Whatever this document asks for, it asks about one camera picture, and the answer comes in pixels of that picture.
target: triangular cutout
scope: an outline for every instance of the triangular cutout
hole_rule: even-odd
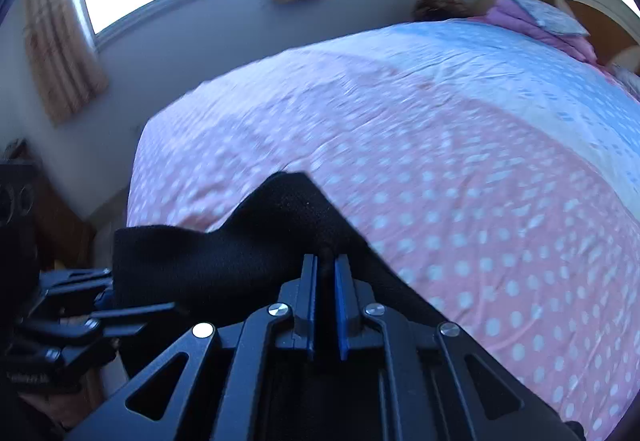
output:
[[[474,355],[466,355],[465,363],[487,419],[498,419],[520,410],[522,402],[482,361]]]
[[[175,355],[127,399],[127,408],[154,421],[162,419],[187,360],[189,357],[186,353]]]

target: polka dot bedsheet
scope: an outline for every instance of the polka dot bedsheet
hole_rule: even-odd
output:
[[[306,171],[408,285],[604,439],[640,387],[640,106],[502,28],[393,26],[252,63],[153,117],[128,225],[219,227]]]

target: headboard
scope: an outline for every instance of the headboard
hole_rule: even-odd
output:
[[[495,0],[477,0],[474,13],[483,15]],[[640,17],[621,0],[544,0],[575,17],[591,33],[598,60],[640,70]]]

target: metal screw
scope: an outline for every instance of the metal screw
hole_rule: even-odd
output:
[[[370,316],[382,316],[383,314],[385,314],[385,307],[382,304],[374,302],[373,304],[369,304],[364,309],[364,312]]]
[[[213,326],[209,322],[200,322],[193,326],[191,332],[197,338],[208,338],[213,334]]]
[[[269,314],[271,316],[283,316],[289,312],[289,306],[282,303],[277,302],[276,304],[271,304],[269,306]]]
[[[47,361],[56,361],[60,358],[60,349],[47,349],[44,357]]]
[[[453,322],[445,322],[440,326],[440,332],[444,336],[458,336],[460,334],[460,327],[458,324],[454,324]]]

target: black cloth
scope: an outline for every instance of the black cloth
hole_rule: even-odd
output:
[[[280,286],[300,276],[305,253],[318,255],[321,265],[346,253],[353,278],[370,283],[379,302],[414,322],[437,325],[445,319],[302,173],[269,177],[218,230],[134,227],[118,230],[114,239],[117,307],[176,301],[225,326],[273,303]]]

